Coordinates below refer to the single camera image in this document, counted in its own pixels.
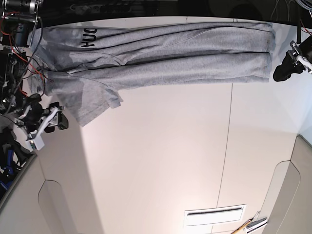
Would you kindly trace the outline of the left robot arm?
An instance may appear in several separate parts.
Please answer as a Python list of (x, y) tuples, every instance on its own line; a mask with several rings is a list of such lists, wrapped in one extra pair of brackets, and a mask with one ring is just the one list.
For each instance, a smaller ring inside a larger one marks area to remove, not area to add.
[(296, 0), (296, 40), (290, 42), (282, 63), (275, 68), (276, 82), (288, 80), (293, 74), (312, 73), (312, 2)]

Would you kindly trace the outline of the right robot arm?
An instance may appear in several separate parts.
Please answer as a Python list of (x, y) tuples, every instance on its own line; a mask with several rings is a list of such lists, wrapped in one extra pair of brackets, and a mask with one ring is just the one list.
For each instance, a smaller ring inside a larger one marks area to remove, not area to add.
[(22, 89), (26, 73), (47, 78), (43, 71), (32, 65), (33, 56), (27, 56), (25, 48), (32, 45), (37, 26), (42, 26), (39, 9), (41, 0), (2, 0), (0, 2), (0, 115), (13, 116), (13, 123), (22, 128), (29, 139), (42, 132), (51, 133), (55, 128), (65, 130), (68, 119), (63, 107), (55, 102), (43, 109), (40, 102), (43, 91), (32, 95)]

